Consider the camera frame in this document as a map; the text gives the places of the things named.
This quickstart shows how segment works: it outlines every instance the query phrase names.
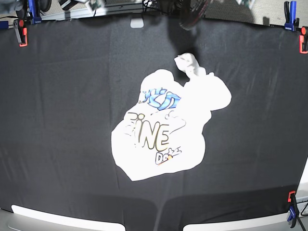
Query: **metal bar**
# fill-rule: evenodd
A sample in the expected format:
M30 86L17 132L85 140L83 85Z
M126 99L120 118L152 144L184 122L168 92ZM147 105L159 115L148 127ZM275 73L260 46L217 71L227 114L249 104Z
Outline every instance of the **metal bar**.
M140 13L142 12L142 3L122 3L106 5L104 8L97 9L95 16L103 16L117 13ZM42 20L65 20L65 19L76 19L76 18L88 18L93 17L87 8L71 10L60 13L53 13L42 16Z

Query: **blue clamp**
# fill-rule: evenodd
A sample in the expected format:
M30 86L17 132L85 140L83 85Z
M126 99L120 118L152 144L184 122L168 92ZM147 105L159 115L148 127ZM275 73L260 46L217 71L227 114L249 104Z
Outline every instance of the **blue clamp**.
M0 21L0 29L8 29L9 21Z
M37 15L37 10L35 7L35 0L28 0L28 4L29 4L29 10L32 14L32 24L36 24L36 23L41 23L42 22L42 18Z
M293 208L292 205L290 206L289 211L290 211L290 216L288 218L288 222L296 218L295 209Z
M296 1L291 1L290 9L289 2L284 2L284 15L286 20L284 28L286 30L296 31L299 26L299 18L296 18Z

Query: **clamp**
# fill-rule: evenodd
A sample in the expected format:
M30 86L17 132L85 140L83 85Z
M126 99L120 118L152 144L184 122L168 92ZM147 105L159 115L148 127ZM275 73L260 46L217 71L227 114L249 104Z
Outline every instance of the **clamp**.
M284 2L284 16L285 16L285 24L284 28L286 30L296 31L299 26L299 18L296 17L296 1L291 1L290 9L289 2Z
M301 54L308 53L308 26L303 26L301 29L301 35L299 36L299 52Z
M8 29L9 21L0 21L0 29Z
M25 47L28 45L27 38L27 28L25 23L21 19L15 19L13 22L13 27L17 36L17 40L20 47Z
M31 14L30 17L32 18L31 23L32 24L41 23L42 18L37 13L37 9L35 7L35 0L28 0L28 5L29 5L29 12Z
M292 221L291 229L295 227L296 221L298 221L299 225L302 227L304 231L306 231L303 222L299 218L299 210L297 207L296 197L295 197L295 191L289 192L288 202L290 203L289 211L290 216L288 218L288 222Z

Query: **black cloth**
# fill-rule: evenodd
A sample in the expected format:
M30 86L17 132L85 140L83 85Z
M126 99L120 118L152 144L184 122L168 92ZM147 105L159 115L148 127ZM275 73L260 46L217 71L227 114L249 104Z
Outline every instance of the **black cloth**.
M20 48L0 31L0 207L19 205L117 222L127 231L178 231L287 211L308 150L308 55L298 33L203 20L130 16L47 22ZM174 58L193 53L232 94L205 125L193 169L131 181L115 165L111 132L157 69L188 78Z

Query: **blue graphic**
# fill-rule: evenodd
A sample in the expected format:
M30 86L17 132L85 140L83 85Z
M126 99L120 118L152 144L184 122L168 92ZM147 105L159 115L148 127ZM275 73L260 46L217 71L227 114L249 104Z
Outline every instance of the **blue graphic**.
M148 93L145 94L145 100L143 103L145 103L147 100L149 100L148 104L152 107L156 107L159 111L166 109L170 104L171 100L173 99L173 104L169 108L175 108L180 101L180 97L176 94L173 94L172 92L168 91L166 94L166 98L162 104L155 101L155 99L160 96L164 95L166 93L166 89L151 89Z

